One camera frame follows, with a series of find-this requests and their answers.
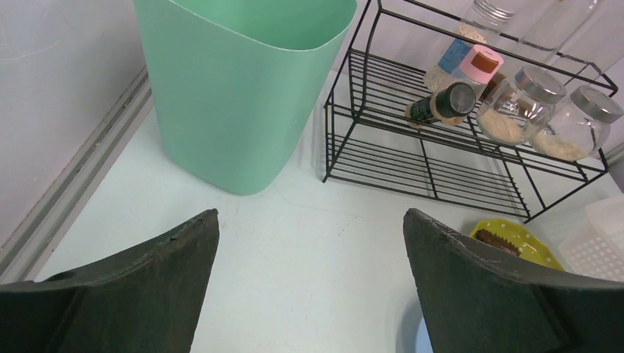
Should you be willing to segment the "small black lid bottle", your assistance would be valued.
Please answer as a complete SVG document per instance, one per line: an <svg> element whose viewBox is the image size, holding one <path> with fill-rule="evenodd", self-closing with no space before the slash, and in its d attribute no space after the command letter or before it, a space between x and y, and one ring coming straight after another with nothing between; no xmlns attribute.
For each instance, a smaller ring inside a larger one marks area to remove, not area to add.
<svg viewBox="0 0 624 353"><path fill-rule="evenodd" d="M436 122L458 125L473 111L476 103L475 91L470 85L454 82L431 96L408 104L404 115L417 128Z"/></svg>

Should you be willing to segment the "pink lid spice bottle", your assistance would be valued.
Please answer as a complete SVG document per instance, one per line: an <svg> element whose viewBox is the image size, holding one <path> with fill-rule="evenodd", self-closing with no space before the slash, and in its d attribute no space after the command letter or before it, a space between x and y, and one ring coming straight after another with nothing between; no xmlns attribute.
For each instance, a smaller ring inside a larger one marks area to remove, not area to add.
<svg viewBox="0 0 624 353"><path fill-rule="evenodd" d="M450 74L449 83L463 82L474 91L477 99L482 99L487 85L504 63L503 57L495 50L475 44L458 67Z"/></svg>

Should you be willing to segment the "glass jar beige contents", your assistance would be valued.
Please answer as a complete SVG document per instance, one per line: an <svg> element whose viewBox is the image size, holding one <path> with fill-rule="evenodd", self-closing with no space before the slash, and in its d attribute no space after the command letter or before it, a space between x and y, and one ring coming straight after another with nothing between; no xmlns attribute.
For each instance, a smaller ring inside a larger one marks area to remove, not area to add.
<svg viewBox="0 0 624 353"><path fill-rule="evenodd" d="M567 95L565 86L544 69L523 66L486 97L476 121L487 138L510 146L533 138Z"/></svg>
<svg viewBox="0 0 624 353"><path fill-rule="evenodd" d="M553 117L528 140L534 150L566 161L594 154L606 142L622 107L605 93L582 85L563 99Z"/></svg>

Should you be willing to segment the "silver lid shaker jar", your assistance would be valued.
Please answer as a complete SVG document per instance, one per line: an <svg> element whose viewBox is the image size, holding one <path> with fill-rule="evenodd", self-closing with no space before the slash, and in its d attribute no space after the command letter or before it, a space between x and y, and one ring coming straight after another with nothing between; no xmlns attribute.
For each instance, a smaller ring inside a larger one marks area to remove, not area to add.
<svg viewBox="0 0 624 353"><path fill-rule="evenodd" d="M512 1L474 0L461 16L454 33L442 46L442 52L423 77L425 86L435 91L459 66L474 43L493 44L518 12Z"/></svg>

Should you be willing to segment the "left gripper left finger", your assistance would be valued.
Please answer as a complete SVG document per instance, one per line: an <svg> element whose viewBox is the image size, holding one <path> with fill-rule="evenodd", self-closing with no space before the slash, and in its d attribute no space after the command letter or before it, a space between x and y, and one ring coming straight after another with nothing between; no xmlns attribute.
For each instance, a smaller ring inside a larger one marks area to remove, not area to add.
<svg viewBox="0 0 624 353"><path fill-rule="evenodd" d="M41 282L1 287L3 352L189 352L219 244L217 210Z"/></svg>

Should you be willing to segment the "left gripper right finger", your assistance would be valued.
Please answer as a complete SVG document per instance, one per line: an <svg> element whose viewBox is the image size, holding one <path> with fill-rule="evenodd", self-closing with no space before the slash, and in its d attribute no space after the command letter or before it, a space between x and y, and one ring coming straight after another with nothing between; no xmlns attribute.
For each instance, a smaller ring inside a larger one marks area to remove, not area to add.
<svg viewBox="0 0 624 353"><path fill-rule="evenodd" d="M435 352L621 352L623 284L559 271L412 208L403 234Z"/></svg>

